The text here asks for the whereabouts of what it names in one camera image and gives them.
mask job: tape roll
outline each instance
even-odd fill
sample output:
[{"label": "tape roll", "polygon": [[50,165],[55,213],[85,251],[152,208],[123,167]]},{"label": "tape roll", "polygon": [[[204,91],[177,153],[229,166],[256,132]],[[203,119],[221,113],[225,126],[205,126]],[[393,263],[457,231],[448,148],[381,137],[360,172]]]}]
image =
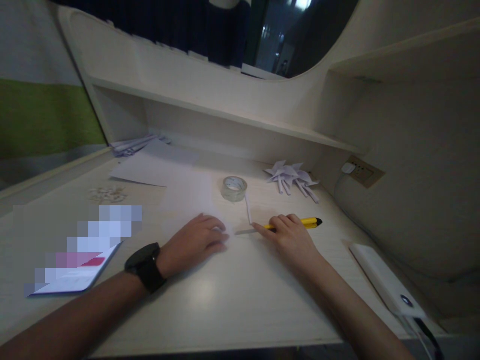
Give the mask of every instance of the tape roll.
[{"label": "tape roll", "polygon": [[221,195],[232,203],[241,202],[245,198],[248,184],[241,177],[229,176],[223,179]]}]

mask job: watch strap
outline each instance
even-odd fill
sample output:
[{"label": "watch strap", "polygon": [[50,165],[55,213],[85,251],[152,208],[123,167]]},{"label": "watch strap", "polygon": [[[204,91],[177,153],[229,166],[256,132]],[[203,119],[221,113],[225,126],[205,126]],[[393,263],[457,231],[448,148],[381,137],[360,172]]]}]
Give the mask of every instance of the watch strap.
[{"label": "watch strap", "polygon": [[160,273],[156,261],[147,261],[137,269],[136,274],[150,294],[156,292],[167,282]]}]

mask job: power outlet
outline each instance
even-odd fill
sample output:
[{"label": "power outlet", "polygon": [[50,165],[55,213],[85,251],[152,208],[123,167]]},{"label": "power outlet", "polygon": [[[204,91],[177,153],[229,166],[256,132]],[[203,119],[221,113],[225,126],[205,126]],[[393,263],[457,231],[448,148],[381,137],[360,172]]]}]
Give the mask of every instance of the power outlet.
[{"label": "power outlet", "polygon": [[347,162],[355,165],[355,170],[349,175],[367,189],[371,188],[373,184],[385,175],[382,170],[367,164],[356,156],[350,156]]}]

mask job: curtain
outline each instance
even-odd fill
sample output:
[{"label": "curtain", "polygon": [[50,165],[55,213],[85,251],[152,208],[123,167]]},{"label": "curtain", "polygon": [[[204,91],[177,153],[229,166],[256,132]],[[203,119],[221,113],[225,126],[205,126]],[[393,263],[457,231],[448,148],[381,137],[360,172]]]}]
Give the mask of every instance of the curtain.
[{"label": "curtain", "polygon": [[105,148],[45,0],[0,0],[0,190]]},{"label": "curtain", "polygon": [[53,0],[136,35],[242,68],[251,0]]}]

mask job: finger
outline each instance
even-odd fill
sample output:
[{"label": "finger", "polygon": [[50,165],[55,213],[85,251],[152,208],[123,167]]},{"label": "finger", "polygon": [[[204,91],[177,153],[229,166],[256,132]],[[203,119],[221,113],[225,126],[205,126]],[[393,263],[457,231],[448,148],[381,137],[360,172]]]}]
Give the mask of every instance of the finger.
[{"label": "finger", "polygon": [[188,222],[188,225],[190,225],[190,224],[195,224],[195,223],[200,222],[200,219],[201,219],[203,216],[204,216],[204,213],[202,212],[200,215],[198,215],[198,216],[194,217],[192,220],[190,220],[190,221]]},{"label": "finger", "polygon": [[208,230],[213,230],[214,228],[219,228],[223,232],[227,230],[225,224],[213,216],[211,217],[211,219],[203,222],[203,224]]},{"label": "finger", "polygon": [[274,216],[270,219],[270,224],[273,225],[275,227],[275,229],[278,231],[287,231],[288,230],[288,226],[285,225],[285,223],[280,220],[279,217],[277,216]]},{"label": "finger", "polygon": [[227,241],[229,238],[230,235],[228,234],[224,234],[218,231],[211,231],[207,243],[210,245],[211,243],[224,242]]},{"label": "finger", "polygon": [[289,218],[294,224],[303,225],[302,220],[300,220],[300,218],[295,214],[290,214],[287,216],[287,218]]},{"label": "finger", "polygon": [[210,220],[210,219],[216,219],[216,218],[215,218],[214,216],[211,216],[211,215],[203,215],[203,216],[201,217],[201,219],[200,219],[200,222],[201,222],[201,223],[204,223],[204,222],[206,222],[206,221],[208,221],[208,220]]},{"label": "finger", "polygon": [[275,235],[273,232],[270,230],[267,230],[264,228],[262,225],[257,224],[256,222],[253,222],[251,224],[255,230],[258,231],[260,235],[262,235],[264,238],[267,238],[270,241],[274,241],[277,238],[277,235]]},{"label": "finger", "polygon": [[223,242],[214,242],[205,249],[205,259],[216,253],[227,251],[227,246]]},{"label": "finger", "polygon": [[294,226],[294,223],[292,222],[292,220],[290,220],[285,215],[278,215],[278,218],[282,220],[287,227],[291,228],[292,226]]}]

